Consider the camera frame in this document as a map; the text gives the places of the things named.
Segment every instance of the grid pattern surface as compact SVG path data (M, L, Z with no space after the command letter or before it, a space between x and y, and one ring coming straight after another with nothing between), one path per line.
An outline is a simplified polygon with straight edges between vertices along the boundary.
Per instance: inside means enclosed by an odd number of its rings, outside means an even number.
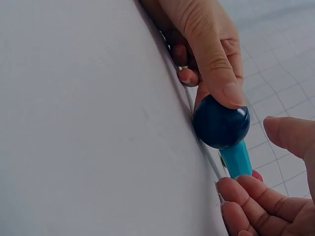
M282 6L268 13L267 6L284 1L241 2L250 3L243 18L233 15L240 3L227 5L241 38L244 91L252 115L246 143L253 168L269 187L290 197L310 198L304 162L272 144L262 122L266 116L315 119L315 3L289 1L291 7L287 3L285 10ZM260 12L256 21L254 12ZM245 24L244 17L253 20Z

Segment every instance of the finger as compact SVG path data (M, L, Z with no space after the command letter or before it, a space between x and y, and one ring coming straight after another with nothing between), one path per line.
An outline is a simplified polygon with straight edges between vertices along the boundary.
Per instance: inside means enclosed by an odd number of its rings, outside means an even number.
M212 1L160 0L160 3L191 46L211 95L228 108L246 106L242 88L220 42Z
M208 91L208 88L206 87L204 82L200 82L197 90L196 100L195 100L195 106L194 111L197 109L201 101L208 96L210 93Z
M242 230L238 233L238 236L253 236L253 234L248 231Z
M275 215L288 222L293 222L296 215L309 202L308 199L303 198L288 198L251 176L240 176L237 178L237 182L270 215Z
M230 40L221 40L221 44L224 48L227 59L233 68L236 79L238 80L239 84L242 85L244 74L239 39L235 37Z
M218 190L226 201L241 206L250 224L259 234L278 236L288 226L287 221L266 212L237 181L223 178L218 182Z
M290 117L266 118L264 127L275 145L304 160L311 195L315 196L315 121Z
M223 219L230 235L238 236L240 231L246 230L251 232L252 235L258 236L240 205L234 202L224 202L221 208Z
M188 87L195 87L199 84L199 76L196 71L182 69L177 72L178 79Z
M186 66L188 63L186 47L183 44L172 48L172 58L177 66Z

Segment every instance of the blue sphere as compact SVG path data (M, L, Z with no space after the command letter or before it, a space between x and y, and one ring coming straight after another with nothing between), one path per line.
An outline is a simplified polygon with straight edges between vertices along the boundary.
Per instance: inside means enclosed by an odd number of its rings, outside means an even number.
M217 149L229 148L241 142L248 133L250 123L247 107L229 109L211 95L201 101L193 116L197 137Z

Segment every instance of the fingernail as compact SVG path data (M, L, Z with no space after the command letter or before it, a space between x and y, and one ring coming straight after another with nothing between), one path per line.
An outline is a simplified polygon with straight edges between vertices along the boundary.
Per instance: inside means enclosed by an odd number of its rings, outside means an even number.
M247 101L245 95L237 82L223 86L223 93L231 104L241 107L246 106Z
M185 80L185 81L183 81L183 80L181 80L185 85L188 85L188 84L190 84L190 78L188 78L187 80Z
M238 236L247 236L247 235L250 235L249 232L247 232L246 230L241 230L239 233L238 233Z
M273 119L275 117L272 117L272 116L267 116L265 119Z

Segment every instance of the white surface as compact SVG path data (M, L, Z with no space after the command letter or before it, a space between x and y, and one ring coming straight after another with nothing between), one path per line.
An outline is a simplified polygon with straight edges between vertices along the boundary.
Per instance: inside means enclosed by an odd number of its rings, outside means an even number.
M1 1L0 38L1 236L227 235L137 2Z

